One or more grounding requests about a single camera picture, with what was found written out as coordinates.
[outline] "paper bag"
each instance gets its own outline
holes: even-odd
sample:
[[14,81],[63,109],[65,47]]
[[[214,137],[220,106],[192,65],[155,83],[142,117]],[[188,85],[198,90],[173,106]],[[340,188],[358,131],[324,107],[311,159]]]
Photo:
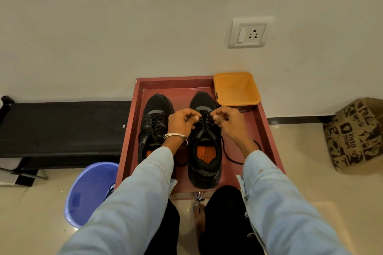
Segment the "paper bag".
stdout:
[[358,99],[324,124],[324,136],[335,169],[347,173],[352,166],[381,159],[383,100]]

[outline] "light blue sleeve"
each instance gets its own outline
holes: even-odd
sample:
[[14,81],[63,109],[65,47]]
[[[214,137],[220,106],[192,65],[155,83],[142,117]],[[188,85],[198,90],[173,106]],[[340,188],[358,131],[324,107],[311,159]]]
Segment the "light blue sleeve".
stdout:
[[334,229],[261,151],[239,176],[249,219],[269,255],[350,254]]
[[58,254],[144,254],[160,227],[169,194],[173,155],[160,147],[139,164],[61,247]]

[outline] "shoe tray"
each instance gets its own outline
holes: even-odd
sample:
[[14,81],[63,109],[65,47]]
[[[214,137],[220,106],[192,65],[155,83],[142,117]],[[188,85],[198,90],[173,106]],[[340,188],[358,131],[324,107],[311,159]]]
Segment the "shoe tray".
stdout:
[[[208,92],[215,99],[213,76],[137,79],[126,125],[116,186],[119,186],[124,178],[131,175],[137,166],[138,134],[140,132],[142,111],[149,98],[156,93],[164,94],[172,102],[174,110],[177,111],[188,108],[190,100],[198,91]],[[283,171],[281,159],[276,149],[262,104],[259,103],[252,111],[243,114],[245,115],[247,128],[252,138],[261,145],[262,150],[267,156]],[[225,142],[226,153],[231,159],[244,162],[245,159],[239,148],[225,134],[222,134],[222,136]],[[175,154],[179,162],[185,161],[188,156],[189,154],[186,148],[178,150]],[[239,188],[236,175],[242,175],[242,165],[229,161],[225,154],[223,154],[220,182],[214,189],[203,191],[209,194],[223,185],[233,185]],[[191,184],[187,165],[177,167],[176,179],[178,183],[172,191],[173,198],[194,198],[193,193],[201,191]]]

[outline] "tiled floor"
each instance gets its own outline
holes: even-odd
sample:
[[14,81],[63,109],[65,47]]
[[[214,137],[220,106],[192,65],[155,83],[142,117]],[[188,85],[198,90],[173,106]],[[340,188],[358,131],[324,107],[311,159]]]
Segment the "tiled floor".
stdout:
[[[321,124],[273,125],[286,174],[336,229],[354,254],[383,250],[383,171],[342,175],[329,161]],[[54,254],[76,231],[63,216],[71,184],[81,169],[48,170],[31,188],[0,187],[0,254]],[[192,201],[175,205],[181,217],[179,254],[198,254]]]

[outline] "silver bangle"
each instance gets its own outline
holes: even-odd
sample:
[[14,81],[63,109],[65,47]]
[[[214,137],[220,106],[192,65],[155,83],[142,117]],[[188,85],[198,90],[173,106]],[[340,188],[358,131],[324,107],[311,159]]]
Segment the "silver bangle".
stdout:
[[180,136],[180,137],[182,137],[182,138],[186,141],[186,144],[182,143],[181,146],[180,146],[180,148],[186,147],[186,146],[188,146],[188,144],[189,144],[189,137],[187,137],[187,136],[185,136],[185,135],[182,135],[182,134],[179,134],[179,133],[167,133],[167,134],[165,134],[165,136],[164,136],[164,140],[165,140],[166,138],[170,137],[170,136]]

